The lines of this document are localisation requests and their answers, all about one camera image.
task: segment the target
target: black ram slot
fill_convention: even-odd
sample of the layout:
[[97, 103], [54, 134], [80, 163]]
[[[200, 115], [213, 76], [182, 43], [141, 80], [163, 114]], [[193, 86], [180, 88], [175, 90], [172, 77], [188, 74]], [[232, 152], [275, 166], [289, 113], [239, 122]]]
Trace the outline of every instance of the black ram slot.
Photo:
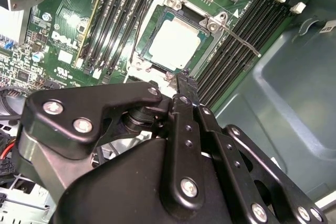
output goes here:
[[[256, 17], [256, 19], [249, 19], [247, 20], [247, 23], [243, 26], [243, 28], [239, 31], [238, 35], [246, 40], [248, 37], [253, 34], [254, 30], [260, 25], [260, 22], [265, 16], [263, 15], [256, 15], [256, 13], [266, 13], [267, 10], [271, 9], [271, 6], [267, 4], [261, 4], [261, 7], [255, 8], [255, 10], [249, 15], [249, 17], [253, 18]], [[218, 55], [221, 57], [217, 60], [216, 65], [219, 67], [215, 67], [210, 71], [210, 74], [207, 76], [206, 82], [203, 82], [202, 86], [200, 86], [202, 89], [199, 89], [199, 95], [201, 99], [202, 96], [206, 93], [206, 90], [211, 88], [211, 85], [215, 83], [215, 80], [220, 76], [223, 71], [227, 68], [227, 66], [231, 63], [232, 60], [234, 60], [234, 53], [236, 52], [237, 47], [242, 46], [239, 41], [234, 39], [231, 36], [231, 43], [225, 48], [218, 52]]]
[[[281, 12], [280, 17], [274, 18], [274, 16], [270, 16], [270, 20], [272, 21], [271, 24], [269, 24], [268, 27], [263, 27], [263, 30], [266, 31], [264, 35], [262, 36], [262, 39], [260, 39], [260, 36], [257, 36], [257, 34], [254, 35], [254, 43], [253, 45], [257, 48], [257, 50], [260, 50], [263, 45], [267, 42], [267, 40], [272, 36], [272, 34], [276, 31], [276, 29], [282, 24], [282, 22], [288, 17], [289, 15], [288, 10], [284, 10]], [[234, 72], [230, 73], [230, 78], [228, 78], [220, 87], [217, 92], [213, 94], [213, 96], [207, 100], [208, 106], [213, 106], [215, 102], [221, 98], [223, 93], [230, 87], [230, 85], [235, 81], [235, 79], [244, 71], [246, 71], [246, 66], [250, 65], [256, 58], [256, 56], [249, 51], [248, 49], [245, 49], [243, 54], [246, 54], [246, 60], [240, 64], [239, 68], [236, 68]]]
[[[255, 0], [233, 31], [260, 50], [289, 15], [287, 7], [273, 0]], [[201, 102], [214, 105], [255, 57], [250, 49], [228, 36], [214, 59], [197, 78]]]

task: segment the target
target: cable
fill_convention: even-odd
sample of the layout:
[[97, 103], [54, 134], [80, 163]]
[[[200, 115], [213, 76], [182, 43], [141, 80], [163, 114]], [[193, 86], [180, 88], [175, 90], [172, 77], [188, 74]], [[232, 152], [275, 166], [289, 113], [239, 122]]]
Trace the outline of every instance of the cable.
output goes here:
[[0, 159], [5, 159], [8, 153], [12, 150], [15, 143], [9, 144], [1, 153]]
[[109, 146], [111, 147], [112, 151], [115, 153], [116, 156], [118, 156], [120, 153], [117, 151], [117, 149], [113, 146], [112, 143], [109, 143]]

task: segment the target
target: hole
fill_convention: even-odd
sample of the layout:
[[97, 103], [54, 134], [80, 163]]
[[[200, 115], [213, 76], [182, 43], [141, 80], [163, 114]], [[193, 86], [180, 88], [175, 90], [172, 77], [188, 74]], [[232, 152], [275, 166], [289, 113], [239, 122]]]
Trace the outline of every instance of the hole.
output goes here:
[[245, 165], [246, 165], [248, 171], [249, 171], [249, 172], [252, 172], [252, 170], [253, 170], [253, 164], [252, 164], [252, 162], [245, 156], [244, 153], [241, 153], [241, 152], [239, 152], [239, 153], [240, 153], [240, 155], [242, 156], [243, 161], [244, 161], [244, 163], [245, 163]]
[[193, 143], [190, 140], [185, 141], [185, 145], [189, 148], [193, 147]]

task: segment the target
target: screw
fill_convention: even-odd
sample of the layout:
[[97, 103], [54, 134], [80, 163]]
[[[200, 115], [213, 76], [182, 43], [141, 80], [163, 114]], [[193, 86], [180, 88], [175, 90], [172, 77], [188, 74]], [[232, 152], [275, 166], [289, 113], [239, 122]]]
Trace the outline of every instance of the screw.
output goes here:
[[306, 220], [306, 221], [310, 221], [309, 214], [308, 214], [308, 212], [307, 212], [303, 207], [298, 207], [298, 211], [299, 211], [300, 216], [301, 216], [304, 220]]
[[184, 103], [188, 103], [188, 99], [186, 97], [180, 97], [180, 100]]
[[311, 213], [319, 220], [319, 222], [323, 222], [322, 217], [320, 216], [319, 212], [317, 212], [315, 209], [310, 208]]
[[197, 187], [194, 182], [192, 182], [188, 178], [184, 178], [181, 180], [181, 189], [183, 193], [188, 197], [196, 197], [197, 195]]
[[92, 123], [85, 118], [79, 118], [75, 120], [73, 124], [75, 130], [78, 132], [88, 133], [92, 131]]
[[155, 88], [149, 88], [148, 91], [153, 95], [158, 95], [158, 92], [156, 91]]
[[257, 204], [257, 203], [253, 203], [252, 206], [252, 211], [254, 213], [254, 215], [256, 216], [256, 218], [261, 221], [261, 222], [266, 222], [267, 221], [267, 215], [265, 210], [261, 207], [261, 205]]
[[235, 135], [237, 135], [237, 136], [239, 136], [240, 135], [240, 132], [239, 132], [239, 130], [238, 129], [236, 129], [236, 128], [232, 128], [232, 131], [233, 131], [233, 133], [235, 134]]
[[210, 114], [211, 114], [211, 112], [210, 112], [210, 110], [209, 110], [208, 108], [203, 108], [203, 111], [204, 111], [204, 113], [207, 114], [207, 115], [210, 115]]
[[58, 115], [62, 113], [63, 106], [58, 102], [46, 102], [43, 104], [43, 110], [50, 115]]

